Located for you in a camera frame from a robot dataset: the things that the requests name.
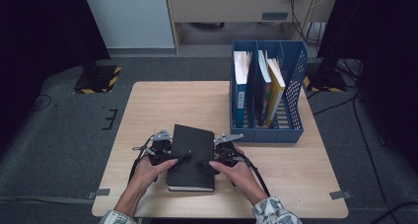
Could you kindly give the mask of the grey tape strip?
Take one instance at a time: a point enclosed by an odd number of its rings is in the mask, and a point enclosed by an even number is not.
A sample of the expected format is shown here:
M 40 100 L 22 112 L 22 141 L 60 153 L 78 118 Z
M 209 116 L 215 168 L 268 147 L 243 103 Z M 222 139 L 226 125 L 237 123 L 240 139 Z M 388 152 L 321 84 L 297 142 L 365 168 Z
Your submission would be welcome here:
M 99 188 L 95 191 L 89 191 L 87 193 L 87 199 L 95 199 L 97 196 L 106 196 L 109 195 L 110 188 Z
M 335 200 L 335 199 L 347 199 L 347 198 L 351 198 L 352 194 L 349 190 L 343 191 L 343 190 L 339 190 L 339 191 L 333 191 L 330 194 L 330 197 Z

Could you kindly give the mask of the black curtain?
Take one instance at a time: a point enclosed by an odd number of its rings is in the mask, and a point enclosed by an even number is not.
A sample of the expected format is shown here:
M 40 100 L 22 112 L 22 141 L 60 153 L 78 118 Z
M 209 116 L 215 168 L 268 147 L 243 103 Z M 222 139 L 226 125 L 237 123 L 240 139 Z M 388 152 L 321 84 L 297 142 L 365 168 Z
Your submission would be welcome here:
M 0 0 L 0 154 L 46 78 L 108 53 L 87 0 Z
M 386 145 L 418 172 L 418 0 L 336 0 L 319 49 L 357 59 L 357 86 Z

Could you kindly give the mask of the grey cabinet label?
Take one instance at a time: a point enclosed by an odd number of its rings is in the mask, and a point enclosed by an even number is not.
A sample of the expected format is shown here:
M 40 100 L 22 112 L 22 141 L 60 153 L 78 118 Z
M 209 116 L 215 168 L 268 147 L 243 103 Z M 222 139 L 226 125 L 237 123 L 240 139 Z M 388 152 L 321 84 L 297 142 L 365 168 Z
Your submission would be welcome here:
M 288 12 L 263 12 L 261 19 L 263 21 L 285 21 L 288 15 Z

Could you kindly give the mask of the yellow paperback book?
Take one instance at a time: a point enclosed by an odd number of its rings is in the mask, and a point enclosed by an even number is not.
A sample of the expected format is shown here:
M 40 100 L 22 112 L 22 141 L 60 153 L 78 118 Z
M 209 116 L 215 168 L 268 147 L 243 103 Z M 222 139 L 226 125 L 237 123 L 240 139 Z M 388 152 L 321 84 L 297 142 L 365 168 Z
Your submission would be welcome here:
M 286 84 L 280 71 L 279 62 L 275 58 L 267 59 L 271 83 L 268 99 L 268 112 L 266 124 L 271 125 L 275 117 L 278 106 L 281 102 Z

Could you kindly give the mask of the illustrated blue paperback book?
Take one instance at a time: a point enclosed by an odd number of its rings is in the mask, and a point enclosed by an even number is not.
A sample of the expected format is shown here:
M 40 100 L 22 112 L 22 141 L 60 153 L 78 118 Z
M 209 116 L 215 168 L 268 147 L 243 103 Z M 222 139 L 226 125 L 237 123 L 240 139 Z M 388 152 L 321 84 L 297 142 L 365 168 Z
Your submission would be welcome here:
M 255 93 L 255 112 L 257 125 L 263 126 L 267 116 L 267 106 L 270 91 L 271 78 L 268 72 L 268 66 L 265 59 L 265 54 L 262 50 L 258 52 L 257 62 L 257 80 Z

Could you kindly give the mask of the blue plastic file rack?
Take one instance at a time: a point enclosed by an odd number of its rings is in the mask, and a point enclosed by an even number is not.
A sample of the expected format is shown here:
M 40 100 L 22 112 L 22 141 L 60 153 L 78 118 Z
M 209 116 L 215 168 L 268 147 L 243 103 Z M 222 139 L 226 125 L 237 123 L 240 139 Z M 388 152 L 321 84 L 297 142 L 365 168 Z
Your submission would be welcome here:
M 286 87 L 281 102 L 271 125 L 266 121 L 263 126 L 257 125 L 255 112 L 255 93 L 257 80 L 258 51 L 268 58 L 275 58 Z M 250 65 L 247 76 L 244 126 L 236 127 L 235 120 L 235 74 L 234 52 L 248 51 Z M 230 131 L 233 134 L 242 134 L 242 142 L 261 143 L 295 143 L 302 135 L 304 128 L 299 116 L 298 100 L 307 69 L 308 54 L 300 41 L 293 40 L 235 40 L 232 44 L 232 65 L 229 92 Z

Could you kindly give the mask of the person's right hand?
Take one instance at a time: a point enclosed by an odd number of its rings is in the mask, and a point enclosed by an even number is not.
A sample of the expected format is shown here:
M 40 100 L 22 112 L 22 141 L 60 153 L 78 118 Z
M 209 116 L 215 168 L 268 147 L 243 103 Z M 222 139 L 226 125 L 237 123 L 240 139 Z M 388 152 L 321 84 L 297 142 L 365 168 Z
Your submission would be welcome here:
M 227 167 L 215 161 L 210 161 L 209 165 L 218 172 L 225 174 L 252 205 L 256 205 L 268 197 L 245 162 L 237 162 L 233 167 Z

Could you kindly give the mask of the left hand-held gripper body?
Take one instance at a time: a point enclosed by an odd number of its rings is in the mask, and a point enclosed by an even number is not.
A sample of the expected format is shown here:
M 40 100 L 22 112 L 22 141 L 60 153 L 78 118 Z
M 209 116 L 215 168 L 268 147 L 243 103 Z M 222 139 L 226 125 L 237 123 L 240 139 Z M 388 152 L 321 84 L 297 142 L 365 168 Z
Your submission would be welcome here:
M 172 149 L 172 138 L 165 129 L 162 129 L 156 134 L 151 135 L 144 145 L 133 147 L 133 151 L 139 151 L 139 155 L 135 159 L 134 164 L 137 165 L 144 155 L 148 156 L 152 165 L 160 165 L 169 160 Z

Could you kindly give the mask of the person's left hand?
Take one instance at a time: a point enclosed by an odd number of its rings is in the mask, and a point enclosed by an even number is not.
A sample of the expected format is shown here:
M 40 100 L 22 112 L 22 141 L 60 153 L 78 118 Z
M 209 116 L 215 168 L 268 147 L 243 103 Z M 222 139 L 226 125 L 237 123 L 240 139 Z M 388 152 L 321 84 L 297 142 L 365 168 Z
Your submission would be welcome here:
M 128 184 L 131 193 L 135 197 L 145 194 L 147 188 L 154 182 L 158 175 L 167 171 L 177 163 L 177 159 L 171 159 L 160 165 L 153 166 L 148 158 L 141 159 L 135 170 L 134 176 Z

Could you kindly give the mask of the black stand with striped base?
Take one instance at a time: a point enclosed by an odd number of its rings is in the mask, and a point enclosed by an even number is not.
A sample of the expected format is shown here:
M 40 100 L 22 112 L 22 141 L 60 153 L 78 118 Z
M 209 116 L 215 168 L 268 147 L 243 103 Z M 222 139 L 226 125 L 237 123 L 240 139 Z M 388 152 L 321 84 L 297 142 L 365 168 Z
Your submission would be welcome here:
M 342 58 L 328 56 L 309 59 L 304 84 L 310 92 L 341 92 L 348 89 L 347 80 L 358 78 Z
M 72 44 L 83 72 L 74 86 L 76 94 L 108 93 L 116 83 L 121 68 L 116 65 L 98 65 L 80 37 Z

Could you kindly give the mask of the beige wooden cabinet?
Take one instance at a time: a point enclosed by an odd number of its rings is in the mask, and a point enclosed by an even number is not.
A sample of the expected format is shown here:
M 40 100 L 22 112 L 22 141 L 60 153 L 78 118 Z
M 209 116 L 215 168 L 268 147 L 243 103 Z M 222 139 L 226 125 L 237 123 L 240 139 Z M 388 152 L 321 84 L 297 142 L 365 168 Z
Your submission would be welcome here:
M 311 23 L 328 21 L 335 0 L 167 0 L 174 43 L 180 44 L 178 24 L 269 23 L 281 24 L 285 38 L 308 37 Z M 263 21 L 263 12 L 288 12 L 285 21 Z

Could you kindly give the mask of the black hardcover book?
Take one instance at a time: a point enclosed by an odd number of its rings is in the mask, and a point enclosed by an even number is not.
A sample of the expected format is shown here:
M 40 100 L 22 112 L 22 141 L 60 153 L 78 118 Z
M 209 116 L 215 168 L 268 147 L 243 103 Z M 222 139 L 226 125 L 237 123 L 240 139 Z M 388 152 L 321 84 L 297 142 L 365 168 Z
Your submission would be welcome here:
M 209 130 L 176 124 L 171 155 L 192 154 L 188 161 L 177 162 L 167 173 L 169 191 L 214 190 L 214 175 L 201 171 L 199 162 L 214 157 L 214 133 Z

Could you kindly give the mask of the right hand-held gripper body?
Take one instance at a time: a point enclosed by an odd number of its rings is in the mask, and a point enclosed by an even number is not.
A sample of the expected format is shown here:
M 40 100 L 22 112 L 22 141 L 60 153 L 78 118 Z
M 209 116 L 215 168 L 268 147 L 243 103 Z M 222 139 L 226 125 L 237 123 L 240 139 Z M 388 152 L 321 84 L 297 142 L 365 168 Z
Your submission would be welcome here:
M 243 138 L 242 134 L 223 134 L 221 137 L 214 140 L 215 154 L 217 161 L 228 167 L 233 167 L 237 162 L 245 161 L 245 157 L 240 153 L 233 141 Z

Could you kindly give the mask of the white panel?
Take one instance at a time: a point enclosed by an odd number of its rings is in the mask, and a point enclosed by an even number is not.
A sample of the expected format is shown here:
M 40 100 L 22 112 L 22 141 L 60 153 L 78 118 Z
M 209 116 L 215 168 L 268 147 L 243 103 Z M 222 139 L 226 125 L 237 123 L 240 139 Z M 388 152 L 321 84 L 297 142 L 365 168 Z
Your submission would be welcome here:
M 107 48 L 174 48 L 167 0 L 87 0 Z

